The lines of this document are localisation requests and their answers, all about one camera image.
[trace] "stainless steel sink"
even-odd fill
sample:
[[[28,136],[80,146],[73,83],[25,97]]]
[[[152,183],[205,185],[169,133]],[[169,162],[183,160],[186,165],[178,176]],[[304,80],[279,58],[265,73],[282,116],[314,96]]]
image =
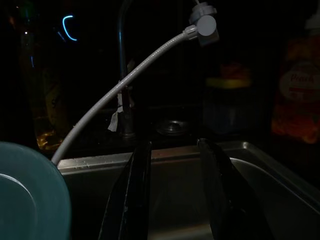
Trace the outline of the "stainless steel sink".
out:
[[[320,238],[320,192],[248,142],[220,146],[254,189],[277,240]],[[72,239],[97,240],[108,196],[131,153],[62,160]],[[196,146],[152,151],[149,239],[212,240]]]

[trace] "blue light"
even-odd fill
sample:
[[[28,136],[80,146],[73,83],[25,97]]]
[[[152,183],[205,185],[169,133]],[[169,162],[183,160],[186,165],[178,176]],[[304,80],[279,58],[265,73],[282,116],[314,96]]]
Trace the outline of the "blue light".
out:
[[[62,38],[62,40],[64,41],[64,42],[66,42],[66,40],[65,40],[65,38],[62,36],[62,34],[58,31],[57,32],[58,33],[58,35]]]
[[[34,69],[35,68],[35,64],[34,64],[34,57],[31,56],[31,64],[32,64],[32,68]]]
[[[77,41],[77,39],[72,38],[72,37],[69,35],[69,33],[68,33],[68,31],[67,31],[67,28],[66,28],[66,24],[65,24],[65,21],[66,21],[67,19],[70,19],[70,18],[73,18],[73,17],[74,17],[74,16],[72,16],[72,15],[65,16],[65,17],[63,18],[63,20],[62,20],[62,25],[63,25],[63,29],[64,29],[64,31],[65,31],[65,34],[68,36],[68,38],[71,39],[72,41]]]

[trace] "dish soap bottle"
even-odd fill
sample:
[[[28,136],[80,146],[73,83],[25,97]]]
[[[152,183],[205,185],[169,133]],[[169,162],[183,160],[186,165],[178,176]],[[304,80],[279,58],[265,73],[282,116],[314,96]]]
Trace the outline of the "dish soap bottle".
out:
[[[307,37],[288,43],[272,132],[314,144],[320,137],[320,4],[305,29]]]
[[[17,6],[22,19],[19,28],[20,68],[33,115],[37,144],[42,151],[58,148],[70,130],[67,110],[63,104],[61,82],[51,56],[54,50],[48,37],[40,30],[39,15],[34,4],[24,0]]]

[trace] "gray hose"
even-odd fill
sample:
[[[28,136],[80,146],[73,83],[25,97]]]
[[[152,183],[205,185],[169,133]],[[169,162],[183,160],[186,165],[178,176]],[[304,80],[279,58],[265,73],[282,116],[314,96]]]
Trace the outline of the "gray hose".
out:
[[[158,48],[154,53],[148,56],[140,65],[138,65],[132,72],[130,72],[124,79],[122,79],[115,87],[113,87],[106,95],[103,96],[73,127],[73,129],[65,137],[59,148],[56,150],[52,157],[52,162],[58,165],[60,160],[64,157],[66,151],[80,134],[82,129],[88,124],[88,122],[117,94],[132,80],[134,80],[142,71],[144,71],[151,63],[158,59],[162,54],[171,49],[176,44],[188,39],[188,34],[183,32],[178,36],[167,41],[164,45]]]

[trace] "teal bowl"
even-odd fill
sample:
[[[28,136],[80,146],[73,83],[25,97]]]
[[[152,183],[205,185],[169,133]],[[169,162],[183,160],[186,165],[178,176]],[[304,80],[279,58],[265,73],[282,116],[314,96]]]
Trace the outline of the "teal bowl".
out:
[[[56,166],[40,153],[0,142],[0,239],[68,240],[71,204]]]

